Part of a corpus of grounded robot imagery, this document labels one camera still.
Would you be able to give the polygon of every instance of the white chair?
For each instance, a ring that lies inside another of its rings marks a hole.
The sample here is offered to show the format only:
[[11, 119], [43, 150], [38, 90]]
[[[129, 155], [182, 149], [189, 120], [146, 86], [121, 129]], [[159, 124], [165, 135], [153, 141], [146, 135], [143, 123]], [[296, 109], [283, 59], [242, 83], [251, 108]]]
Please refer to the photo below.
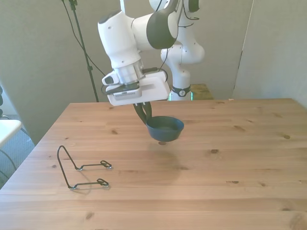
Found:
[[[0, 105], [3, 104], [3, 99], [1, 94], [3, 93], [3, 90], [0, 86]], [[0, 118], [6, 118], [7, 120], [0, 120], [0, 148], [9, 140], [12, 138], [12, 136], [14, 136], [20, 129], [23, 130], [23, 132], [25, 134], [27, 134], [27, 132], [22, 128], [23, 125], [20, 121], [18, 120], [10, 120], [9, 117], [4, 116], [3, 115], [3, 111], [0, 109]], [[17, 167], [14, 164], [13, 160], [9, 157], [9, 155], [4, 152], [3, 150], [0, 149], [0, 152], [2, 152], [12, 163], [14, 169], [16, 170]], [[4, 175], [6, 178], [9, 179], [9, 177], [0, 170], [0, 173], [2, 175]]]

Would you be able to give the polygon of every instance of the wood grain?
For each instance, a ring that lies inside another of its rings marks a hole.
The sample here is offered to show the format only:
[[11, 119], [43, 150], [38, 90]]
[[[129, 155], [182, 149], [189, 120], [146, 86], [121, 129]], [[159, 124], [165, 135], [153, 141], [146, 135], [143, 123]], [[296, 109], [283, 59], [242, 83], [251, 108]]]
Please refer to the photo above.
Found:
[[[185, 123], [151, 139], [133, 106], [70, 104], [0, 190], [1, 230], [306, 230], [307, 112], [290, 99], [156, 102]], [[56, 159], [62, 152], [71, 191]]]

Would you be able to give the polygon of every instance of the bowl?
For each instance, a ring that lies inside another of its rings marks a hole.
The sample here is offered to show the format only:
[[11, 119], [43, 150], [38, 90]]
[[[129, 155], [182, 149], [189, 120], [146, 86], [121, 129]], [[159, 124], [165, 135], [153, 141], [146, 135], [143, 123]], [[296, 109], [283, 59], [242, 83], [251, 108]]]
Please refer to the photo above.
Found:
[[146, 126], [153, 139], [170, 142], [178, 139], [184, 123], [170, 116], [154, 116], [147, 120]]

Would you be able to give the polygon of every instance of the gray wall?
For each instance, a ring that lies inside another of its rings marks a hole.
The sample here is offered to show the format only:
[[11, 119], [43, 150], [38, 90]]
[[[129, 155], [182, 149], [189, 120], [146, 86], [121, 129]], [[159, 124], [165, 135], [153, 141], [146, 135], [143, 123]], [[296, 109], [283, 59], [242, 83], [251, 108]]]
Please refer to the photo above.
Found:
[[294, 98], [307, 107], [306, 0], [255, 0], [234, 98]]
[[[97, 21], [119, 9], [119, 0], [79, 0], [78, 4], [87, 51], [108, 73], [110, 61]], [[251, 5], [252, 0], [203, 0], [195, 34], [206, 49], [206, 59], [187, 69], [192, 83], [206, 83], [217, 99], [233, 93]], [[127, 1], [131, 17], [152, 11], [147, 0]], [[0, 28], [0, 80], [37, 143], [69, 103], [94, 102], [83, 51], [60, 0], [1, 0]], [[142, 57], [146, 66], [161, 65], [160, 51]], [[100, 92], [102, 75], [94, 70], [94, 78]], [[99, 97], [106, 100], [101, 93]]]

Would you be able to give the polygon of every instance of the metal wire stand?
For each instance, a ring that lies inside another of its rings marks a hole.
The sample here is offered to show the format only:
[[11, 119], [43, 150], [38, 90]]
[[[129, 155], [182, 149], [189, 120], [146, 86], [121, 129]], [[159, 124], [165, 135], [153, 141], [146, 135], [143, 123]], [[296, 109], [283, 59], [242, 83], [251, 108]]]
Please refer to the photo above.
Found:
[[81, 171], [84, 167], [90, 167], [90, 166], [104, 166], [105, 168], [107, 169], [112, 169], [112, 165], [106, 161], [100, 161], [100, 164], [85, 164], [85, 165], [82, 165], [80, 168], [78, 168], [75, 164], [75, 162], [73, 161], [73, 159], [71, 158], [70, 154], [68, 153], [68, 151], [66, 150], [65, 146], [61, 145], [58, 149], [58, 153], [57, 153], [57, 158], [58, 158], [58, 162], [59, 162], [59, 165], [61, 167], [61, 170], [62, 170], [62, 173], [63, 173], [63, 176], [64, 176], [64, 179], [65, 179], [65, 182], [67, 184], [67, 187], [71, 190], [74, 190], [76, 189], [78, 186], [80, 185], [89, 185], [89, 184], [99, 184], [101, 186], [105, 186], [105, 187], [109, 187], [109, 183], [101, 178], [97, 179], [96, 182], [89, 182], [89, 183], [78, 183], [78, 184], [75, 184], [74, 186], [70, 186], [70, 184], [68, 183], [68, 180], [67, 180], [67, 177], [66, 177], [66, 174], [64, 172], [64, 169], [63, 169], [63, 166], [62, 166], [62, 163], [61, 163], [61, 160], [59, 158], [59, 152], [61, 149], [64, 149], [67, 156], [69, 157], [70, 161], [72, 162], [73, 166], [75, 167], [75, 170], [78, 170], [78, 171]]

